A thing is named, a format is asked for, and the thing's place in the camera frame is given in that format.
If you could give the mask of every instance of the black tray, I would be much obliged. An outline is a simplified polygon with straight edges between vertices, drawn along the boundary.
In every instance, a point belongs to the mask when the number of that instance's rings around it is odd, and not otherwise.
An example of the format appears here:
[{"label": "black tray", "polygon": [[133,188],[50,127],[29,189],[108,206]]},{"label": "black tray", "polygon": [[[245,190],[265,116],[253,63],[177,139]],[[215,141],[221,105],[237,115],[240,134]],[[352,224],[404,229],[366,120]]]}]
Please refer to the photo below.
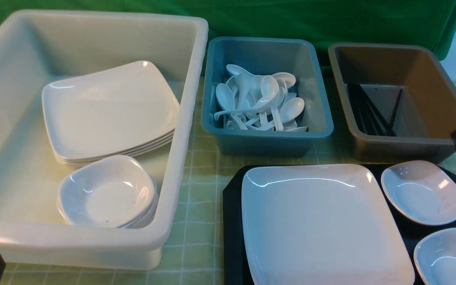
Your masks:
[{"label": "black tray", "polygon": [[[376,177],[381,186],[382,172],[393,164],[362,164]],[[246,172],[258,166],[241,168],[223,190],[223,231],[224,231],[224,283],[225,285],[254,285],[247,263],[244,234],[242,232],[241,194],[242,180]],[[443,169],[456,183],[456,175]],[[443,226],[424,226],[409,220],[388,202],[389,209],[404,240],[407,252],[413,261],[415,246],[427,235],[446,228],[456,228],[456,221]],[[414,269],[414,285],[423,285],[420,275]]]}]

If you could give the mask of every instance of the white plastic tub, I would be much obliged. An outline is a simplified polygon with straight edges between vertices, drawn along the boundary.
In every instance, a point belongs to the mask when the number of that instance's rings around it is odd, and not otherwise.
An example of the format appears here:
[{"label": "white plastic tub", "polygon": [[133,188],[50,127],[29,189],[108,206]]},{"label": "white plastic tub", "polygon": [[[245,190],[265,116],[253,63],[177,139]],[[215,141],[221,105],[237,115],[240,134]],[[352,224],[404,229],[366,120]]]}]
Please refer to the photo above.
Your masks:
[{"label": "white plastic tub", "polygon": [[[207,41],[204,19],[94,11],[19,11],[0,26],[0,252],[8,262],[151,270],[179,197]],[[180,103],[171,145],[137,157],[161,188],[143,229],[69,226],[57,187],[75,169],[47,139],[41,90],[138,60],[154,63]]]}]

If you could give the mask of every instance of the spoon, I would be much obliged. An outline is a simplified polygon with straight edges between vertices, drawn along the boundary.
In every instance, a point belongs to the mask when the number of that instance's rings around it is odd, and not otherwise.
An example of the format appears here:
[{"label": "spoon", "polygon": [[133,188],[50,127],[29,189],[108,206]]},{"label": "spoon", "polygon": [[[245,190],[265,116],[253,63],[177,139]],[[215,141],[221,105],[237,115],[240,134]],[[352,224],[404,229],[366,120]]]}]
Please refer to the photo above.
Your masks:
[{"label": "spoon", "polygon": [[288,94],[288,89],[286,89],[286,82],[283,79],[277,79],[277,84],[279,84],[279,97],[277,98],[277,109],[280,110],[282,104],[284,103],[284,98]]},{"label": "spoon", "polygon": [[261,99],[258,100],[258,102],[253,106],[253,108],[232,109],[232,110],[223,110],[220,112],[216,112],[216,113],[214,113],[214,119],[217,121],[217,120],[219,120],[219,116],[226,115],[226,114],[242,114],[242,113],[246,113],[246,112],[261,112],[263,110],[268,109],[274,103],[274,100],[276,97],[277,97],[277,94],[274,94],[273,96],[261,97]]},{"label": "spoon", "polygon": [[[216,99],[217,103],[223,110],[232,110],[235,108],[235,96],[233,95],[230,87],[228,85],[220,83],[216,86]],[[247,130],[246,125],[240,120],[239,117],[230,114],[232,120],[239,126],[241,130]],[[219,116],[216,118],[214,114],[214,119],[216,121],[219,119]]]},{"label": "spoon", "polygon": [[284,82],[286,82],[286,89],[290,89],[296,83],[295,76],[287,72],[277,72],[276,74],[273,74],[272,77],[274,77],[276,80],[283,79]]},{"label": "spoon", "polygon": [[273,122],[275,124],[275,129],[277,131],[283,131],[283,123],[281,122],[281,116],[277,111],[277,105],[281,103],[282,99],[284,99],[284,94],[279,90],[279,83],[277,80],[272,76],[264,76],[263,80],[261,81],[261,94],[264,97],[276,97],[276,101],[270,106],[270,110],[272,112]]},{"label": "spoon", "polygon": [[[261,95],[261,81],[262,80],[263,80],[263,76],[261,76],[261,75],[255,75],[253,77],[253,79],[251,80],[251,92],[255,96],[255,100],[259,100],[262,96]],[[259,113],[259,121],[260,121],[260,125],[262,125],[262,126],[268,124],[268,119],[266,118],[265,111]]]},{"label": "spoon", "polygon": [[[253,96],[253,93],[251,91],[249,91],[247,93],[247,97],[246,97],[246,102],[244,103],[244,109],[249,109],[249,108],[253,108],[253,106],[257,103],[257,101],[255,100],[255,97]],[[254,119],[254,118],[257,118],[257,113],[255,112],[248,112],[246,113],[246,116],[249,120],[251,119]]]},{"label": "spoon", "polygon": [[237,76],[241,73],[247,74],[249,76],[255,76],[251,72],[248,72],[247,70],[243,69],[242,67],[238,65],[226,65],[226,71],[231,75],[231,76]]},{"label": "spoon", "polygon": [[251,89],[251,81],[253,76],[247,75],[245,73],[240,73],[235,76],[235,83],[239,87],[239,101],[237,102],[237,108],[243,108],[244,103],[246,102],[247,93]]},{"label": "spoon", "polygon": [[226,85],[228,85],[228,87],[230,87],[233,95],[237,96],[237,91],[239,90],[239,87],[237,86],[237,83],[235,82],[235,76],[230,77],[230,79],[228,79],[226,81]]},{"label": "spoon", "polygon": [[[283,107],[281,108],[281,122],[286,124],[296,117],[298,117],[304,111],[306,106],[305,101],[302,98],[293,98],[290,101],[284,103]],[[271,121],[268,125],[262,126],[259,128],[260,130],[270,130],[274,127],[274,121]]]},{"label": "spoon", "polygon": [[289,129],[294,129],[298,127],[298,124],[296,123],[295,120],[289,121],[286,124],[283,124],[284,130],[289,130]]},{"label": "spoon", "polygon": [[307,128],[308,128],[307,126],[297,127],[297,128],[285,130],[285,132],[305,132],[305,131],[307,131]]},{"label": "spoon", "polygon": [[283,104],[290,101],[291,99],[296,98],[296,93],[295,92],[289,92],[284,96],[284,101]]}]

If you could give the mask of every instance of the green backdrop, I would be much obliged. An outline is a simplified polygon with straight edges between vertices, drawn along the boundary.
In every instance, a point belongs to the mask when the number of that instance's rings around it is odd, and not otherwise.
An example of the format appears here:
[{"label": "green backdrop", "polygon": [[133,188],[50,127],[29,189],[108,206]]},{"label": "green backdrop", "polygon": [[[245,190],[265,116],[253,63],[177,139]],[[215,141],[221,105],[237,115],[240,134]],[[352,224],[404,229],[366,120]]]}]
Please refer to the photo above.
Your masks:
[{"label": "green backdrop", "polygon": [[446,57],[456,0],[0,0],[0,24],[20,9],[137,11],[205,18],[216,36],[301,38],[318,50],[335,42],[420,45]]}]

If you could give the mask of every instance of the brown plastic bin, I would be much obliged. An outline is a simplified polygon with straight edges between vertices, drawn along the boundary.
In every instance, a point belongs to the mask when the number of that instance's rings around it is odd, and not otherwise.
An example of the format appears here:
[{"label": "brown plastic bin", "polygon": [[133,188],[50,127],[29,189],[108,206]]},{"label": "brown plastic bin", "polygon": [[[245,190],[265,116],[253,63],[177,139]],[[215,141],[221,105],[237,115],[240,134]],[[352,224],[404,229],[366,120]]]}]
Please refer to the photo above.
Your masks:
[{"label": "brown plastic bin", "polygon": [[[336,44],[328,49],[355,158],[362,161],[422,159],[439,163],[454,153],[456,88],[429,50],[416,46]],[[347,84],[359,84],[386,121],[399,91],[396,137],[367,135],[357,126]]]}]

